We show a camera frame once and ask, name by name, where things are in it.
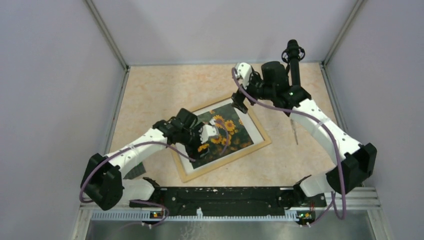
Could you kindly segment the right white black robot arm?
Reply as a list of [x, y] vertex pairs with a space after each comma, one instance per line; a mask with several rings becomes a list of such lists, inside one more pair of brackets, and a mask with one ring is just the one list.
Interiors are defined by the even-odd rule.
[[344, 196], [367, 180], [374, 172], [376, 147], [349, 136], [321, 110], [304, 88], [290, 85], [284, 65], [272, 61], [265, 67], [269, 75], [264, 77], [246, 62], [239, 62], [231, 69], [237, 85], [237, 91], [232, 95], [233, 106], [246, 113], [244, 101], [248, 99], [251, 105], [284, 112], [321, 145], [335, 165], [298, 181], [293, 187], [294, 202], [307, 206], [314, 196], [327, 192]]

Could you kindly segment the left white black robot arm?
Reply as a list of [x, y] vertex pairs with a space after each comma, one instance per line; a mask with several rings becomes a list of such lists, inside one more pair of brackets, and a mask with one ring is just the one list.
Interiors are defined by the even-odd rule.
[[124, 177], [149, 156], [169, 148], [196, 162], [209, 152], [200, 147], [218, 132], [214, 119], [200, 121], [197, 115], [181, 108], [176, 116], [157, 121], [124, 147], [105, 155], [92, 155], [81, 181], [79, 200], [110, 210], [126, 193]]

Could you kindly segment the wooden picture frame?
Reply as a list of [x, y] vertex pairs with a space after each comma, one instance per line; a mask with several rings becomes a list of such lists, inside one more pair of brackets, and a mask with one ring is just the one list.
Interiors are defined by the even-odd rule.
[[183, 183], [217, 170], [272, 143], [253, 110], [242, 113], [232, 107], [232, 102], [231, 97], [224, 96], [190, 110], [198, 117], [200, 123], [215, 120], [218, 136], [212, 137], [198, 148], [208, 150], [208, 153], [195, 162], [172, 152]]

